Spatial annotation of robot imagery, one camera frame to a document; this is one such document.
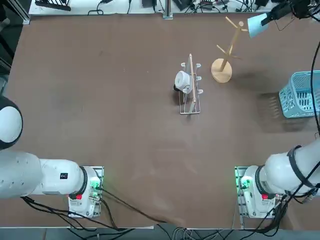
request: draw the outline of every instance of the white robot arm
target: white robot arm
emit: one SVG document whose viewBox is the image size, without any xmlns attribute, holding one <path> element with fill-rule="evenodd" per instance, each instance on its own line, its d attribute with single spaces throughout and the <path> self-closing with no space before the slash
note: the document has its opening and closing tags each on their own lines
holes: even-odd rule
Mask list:
<svg viewBox="0 0 320 240">
<path fill-rule="evenodd" d="M 276 195 L 304 195 L 320 183 L 320 169 L 306 177 L 320 161 L 320 139 L 288 152 L 271 155 L 265 165 L 250 166 L 241 179 L 241 187 L 250 218 L 264 218 L 275 207 Z"/>
<path fill-rule="evenodd" d="M 103 167 L 79 166 L 65 159 L 39 159 L 10 151 L 22 134 L 18 107 L 0 96 L 0 199 L 28 195 L 68 195 L 69 211 L 86 217 L 100 215 Z"/>
</svg>

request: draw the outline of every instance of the wooden mug tree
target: wooden mug tree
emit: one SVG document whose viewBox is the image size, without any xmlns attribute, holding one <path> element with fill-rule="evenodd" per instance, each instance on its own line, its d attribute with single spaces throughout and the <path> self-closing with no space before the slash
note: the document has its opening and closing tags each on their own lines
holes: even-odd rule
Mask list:
<svg viewBox="0 0 320 240">
<path fill-rule="evenodd" d="M 247 29 L 243 29 L 244 23 L 242 21 L 240 21 L 237 26 L 227 16 L 225 17 L 225 19 L 227 19 L 227 21 L 229 23 L 231 23 L 232 26 L 234 26 L 236 29 L 235 29 L 235 33 L 233 35 L 233 38 L 231 40 L 231 43 L 230 43 L 227 51 L 223 50 L 219 45 L 216 45 L 218 47 L 218 49 L 220 49 L 224 53 L 224 58 L 218 58 L 217 60 L 215 60 L 212 63 L 211 74 L 212 74 L 213 78 L 218 83 L 221 83 L 221 84 L 227 83 L 230 80 L 231 75 L 232 75 L 232 68 L 231 68 L 230 63 L 228 62 L 228 59 L 230 57 L 239 58 L 237 56 L 231 55 L 231 53 L 232 53 L 232 50 L 234 48 L 234 45 L 238 39 L 240 32 L 247 32 L 248 31 Z"/>
</svg>

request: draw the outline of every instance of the white shelf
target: white shelf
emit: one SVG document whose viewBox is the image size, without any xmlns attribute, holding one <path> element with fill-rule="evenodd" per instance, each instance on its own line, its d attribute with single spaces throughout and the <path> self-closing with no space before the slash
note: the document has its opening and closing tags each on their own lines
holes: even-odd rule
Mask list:
<svg viewBox="0 0 320 240">
<path fill-rule="evenodd" d="M 46 15 L 87 15 L 88 11 L 96 10 L 97 5 L 100 0 L 70 0 L 69 6 L 71 11 L 64 11 L 59 9 L 53 9 L 43 6 L 37 6 L 35 0 L 32 0 L 29 9 L 30 15 L 46 16 Z M 166 1 L 161 0 L 163 8 L 166 7 Z M 100 4 L 99 9 L 101 9 L 105 15 L 110 14 L 127 14 L 129 7 L 129 0 L 112 0 L 106 4 Z M 157 13 L 162 13 L 162 7 L 160 0 L 157 0 L 157 5 L 155 6 L 155 11 Z M 152 7 L 144 8 L 142 6 L 141 0 L 132 0 L 129 14 L 154 14 L 154 9 Z M 96 12 L 91 12 L 90 15 L 96 15 Z"/>
<path fill-rule="evenodd" d="M 200 0 L 196 0 L 196 1 L 194 2 L 194 5 L 197 6 L 198 3 L 200 3 Z M 237 9 L 237 8 L 240 9 L 242 3 L 241 3 L 241 2 L 238 2 L 238 1 L 235 1 L 235 0 L 229 0 L 229 2 L 226 3 L 226 5 L 228 6 L 228 12 L 229 12 L 229 13 L 236 13 L 236 9 Z M 270 10 L 271 10 L 274 6 L 276 6 L 276 5 L 277 5 L 277 3 L 273 3 L 273 2 L 271 2 L 271 1 L 269 1 L 266 6 L 261 6 L 256 12 L 257 12 L 257 13 L 270 12 Z M 222 10 L 222 8 L 223 8 L 223 6 L 224 6 L 223 4 L 221 4 L 221 5 L 216 5 L 216 4 L 215 4 L 214 6 L 217 7 L 217 8 L 220 10 L 221 13 L 226 13 L 226 12 L 227 12 L 226 10 Z M 256 7 L 257 7 L 257 5 L 253 4 L 253 5 L 252 5 L 252 11 L 254 11 L 254 10 L 256 9 Z M 246 6 L 243 5 L 243 6 L 242 6 L 242 11 L 244 11 L 245 9 L 246 9 Z M 186 10 L 187 10 L 187 7 L 186 7 L 184 10 L 180 11 L 180 9 L 177 7 L 177 5 L 175 4 L 175 2 L 174 2 L 173 0 L 171 0 L 171 12 L 172 12 L 173 14 L 184 14 Z M 211 11 L 202 8 L 202 11 L 203 11 L 203 13 L 219 13 L 218 10 L 215 9 L 215 8 L 213 8 Z M 200 13 L 200 14 L 202 13 L 201 10 L 200 10 L 200 8 L 197 10 L 197 13 L 198 13 L 198 14 L 199 14 L 199 13 Z"/>
</svg>

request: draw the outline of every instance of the brown mat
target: brown mat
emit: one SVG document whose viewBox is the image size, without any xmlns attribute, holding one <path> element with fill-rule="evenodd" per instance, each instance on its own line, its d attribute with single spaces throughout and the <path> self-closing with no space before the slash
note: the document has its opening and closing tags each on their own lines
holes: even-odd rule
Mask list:
<svg viewBox="0 0 320 240">
<path fill-rule="evenodd" d="M 216 44 L 226 48 L 234 32 L 224 16 L 35 18 L 23 27 L 7 89 L 24 117 L 13 149 L 104 166 L 104 186 L 154 217 L 189 228 L 230 228 L 234 167 L 264 164 L 270 154 L 314 140 L 313 119 L 287 120 L 274 102 L 294 72 L 311 68 L 319 26 L 295 20 L 281 32 L 272 23 L 254 39 L 242 34 L 234 54 L 243 60 L 232 60 L 230 82 L 219 84 L 210 73 L 222 57 Z M 246 22 L 250 15 L 228 16 Z M 279 21 L 280 28 L 288 21 Z M 189 53 L 202 64 L 204 90 L 201 114 L 192 117 L 179 115 L 172 92 Z M 67 208 L 65 197 L 36 199 Z M 1 226 L 67 226 L 20 199 L 1 201 Z M 153 224 L 108 202 L 121 227 Z M 318 199 L 290 204 L 282 227 L 319 230 L 319 206 Z M 100 220 L 109 223 L 106 213 Z"/>
</svg>

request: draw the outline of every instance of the blue plastic basket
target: blue plastic basket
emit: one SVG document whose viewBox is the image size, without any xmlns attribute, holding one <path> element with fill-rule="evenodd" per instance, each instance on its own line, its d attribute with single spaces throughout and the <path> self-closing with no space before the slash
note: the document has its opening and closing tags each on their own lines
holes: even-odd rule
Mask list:
<svg viewBox="0 0 320 240">
<path fill-rule="evenodd" d="M 310 71 L 294 73 L 289 83 L 279 92 L 283 115 L 286 118 L 314 116 Z M 320 70 L 313 71 L 313 92 L 317 113 L 320 110 Z"/>
</svg>

